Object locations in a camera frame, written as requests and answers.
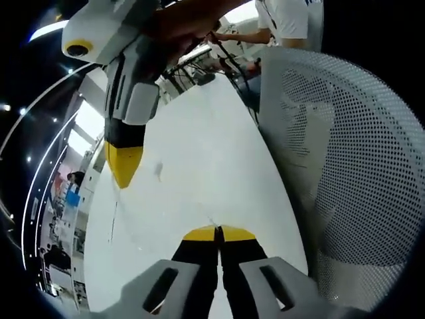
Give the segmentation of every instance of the white table surface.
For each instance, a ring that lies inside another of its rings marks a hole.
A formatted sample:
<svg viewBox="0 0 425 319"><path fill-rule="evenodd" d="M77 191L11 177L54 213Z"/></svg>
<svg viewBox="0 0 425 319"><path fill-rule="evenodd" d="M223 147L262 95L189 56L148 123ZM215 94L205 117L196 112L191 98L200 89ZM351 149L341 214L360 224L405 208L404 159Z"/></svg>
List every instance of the white table surface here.
<svg viewBox="0 0 425 319"><path fill-rule="evenodd" d="M159 259L170 259L190 230L212 222L251 231L269 257L280 256L307 274L278 170L224 76L158 110L127 189L119 192L108 165L103 168L84 251L91 311L117 302L123 285ZM220 279L210 318L232 318Z"/></svg>

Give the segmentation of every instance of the white table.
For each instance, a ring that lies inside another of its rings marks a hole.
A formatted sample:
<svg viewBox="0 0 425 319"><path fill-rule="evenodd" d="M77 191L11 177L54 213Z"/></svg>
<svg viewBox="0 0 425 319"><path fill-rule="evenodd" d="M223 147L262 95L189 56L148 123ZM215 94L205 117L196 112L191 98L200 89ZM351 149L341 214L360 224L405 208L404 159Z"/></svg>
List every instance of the white table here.
<svg viewBox="0 0 425 319"><path fill-rule="evenodd" d="M253 232L269 257L307 274L278 170L225 76L160 108L144 150L127 189L118 194L105 165L95 190L84 251L91 311L117 302L123 285L170 259L190 230L212 222ZM220 282L215 296L210 318L231 318Z"/></svg>

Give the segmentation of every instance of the white mesh chair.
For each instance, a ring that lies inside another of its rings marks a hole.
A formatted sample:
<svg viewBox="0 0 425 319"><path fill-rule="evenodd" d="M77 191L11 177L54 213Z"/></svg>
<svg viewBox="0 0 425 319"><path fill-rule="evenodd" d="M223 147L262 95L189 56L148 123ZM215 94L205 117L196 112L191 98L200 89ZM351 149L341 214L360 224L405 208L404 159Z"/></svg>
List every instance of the white mesh chair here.
<svg viewBox="0 0 425 319"><path fill-rule="evenodd" d="M372 309L425 214L425 133L367 71L320 53L264 51L260 129L299 205L330 300Z"/></svg>

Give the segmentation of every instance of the person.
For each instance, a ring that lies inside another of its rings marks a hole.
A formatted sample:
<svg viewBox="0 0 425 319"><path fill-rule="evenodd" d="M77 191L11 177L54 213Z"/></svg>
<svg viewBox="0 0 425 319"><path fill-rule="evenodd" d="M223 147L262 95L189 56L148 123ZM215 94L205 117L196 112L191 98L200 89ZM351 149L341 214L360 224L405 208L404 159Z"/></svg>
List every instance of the person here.
<svg viewBox="0 0 425 319"><path fill-rule="evenodd" d="M312 23L309 25L309 16L317 16L317 12L321 15L321 0L256 0L255 5L258 12L258 30L255 33L214 33L216 39L320 51L321 30L317 30L320 27ZM245 83L240 85L241 98L247 106L258 112L261 59L248 64L246 71L253 77L249 79L248 87Z"/></svg>
<svg viewBox="0 0 425 319"><path fill-rule="evenodd" d="M67 175L68 181L81 187L82 180L84 179L85 173L82 171L75 171Z"/></svg>
<svg viewBox="0 0 425 319"><path fill-rule="evenodd" d="M46 268L50 265L54 265L60 269L68 270L71 268L71 258L69 255L64 252L57 245L47 244L48 251L44 248L40 249L40 252L44 258L44 263L46 264Z"/></svg>

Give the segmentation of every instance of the white t-shirt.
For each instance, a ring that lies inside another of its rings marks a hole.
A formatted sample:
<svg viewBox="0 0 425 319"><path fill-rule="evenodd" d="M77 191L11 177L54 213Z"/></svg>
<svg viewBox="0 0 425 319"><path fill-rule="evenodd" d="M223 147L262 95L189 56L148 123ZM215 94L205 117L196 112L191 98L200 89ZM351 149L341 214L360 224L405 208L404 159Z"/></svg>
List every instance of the white t-shirt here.
<svg viewBox="0 0 425 319"><path fill-rule="evenodd" d="M311 43L309 49L320 50L317 43L321 41L311 38L321 37L321 0L256 0L256 8L258 28L269 29L276 45L281 45L282 39L307 39L307 43Z"/></svg>

